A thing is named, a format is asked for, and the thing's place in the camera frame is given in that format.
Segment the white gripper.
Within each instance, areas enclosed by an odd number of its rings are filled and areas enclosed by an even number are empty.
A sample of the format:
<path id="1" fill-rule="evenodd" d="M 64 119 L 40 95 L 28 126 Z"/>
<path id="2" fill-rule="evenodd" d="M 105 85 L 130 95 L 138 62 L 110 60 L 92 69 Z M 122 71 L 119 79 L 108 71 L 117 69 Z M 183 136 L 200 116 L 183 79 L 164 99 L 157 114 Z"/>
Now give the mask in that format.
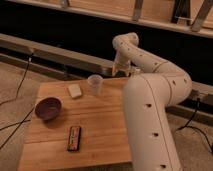
<path id="1" fill-rule="evenodd" d="M 119 71 L 123 71 L 126 76 L 130 74 L 130 60 L 121 56 L 116 56 L 113 67 L 112 75 L 115 76 Z"/>

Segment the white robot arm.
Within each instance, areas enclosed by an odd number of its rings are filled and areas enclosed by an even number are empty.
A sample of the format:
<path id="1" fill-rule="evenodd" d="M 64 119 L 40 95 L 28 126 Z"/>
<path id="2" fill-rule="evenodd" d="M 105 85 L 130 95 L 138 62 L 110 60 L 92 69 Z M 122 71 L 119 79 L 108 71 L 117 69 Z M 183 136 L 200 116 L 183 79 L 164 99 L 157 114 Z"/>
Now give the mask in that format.
<path id="1" fill-rule="evenodd" d="M 188 73 L 174 63 L 138 47 L 135 33 L 113 38 L 113 73 L 129 76 L 123 110 L 134 171 L 183 171 L 166 108 L 185 100 L 192 90 Z"/>

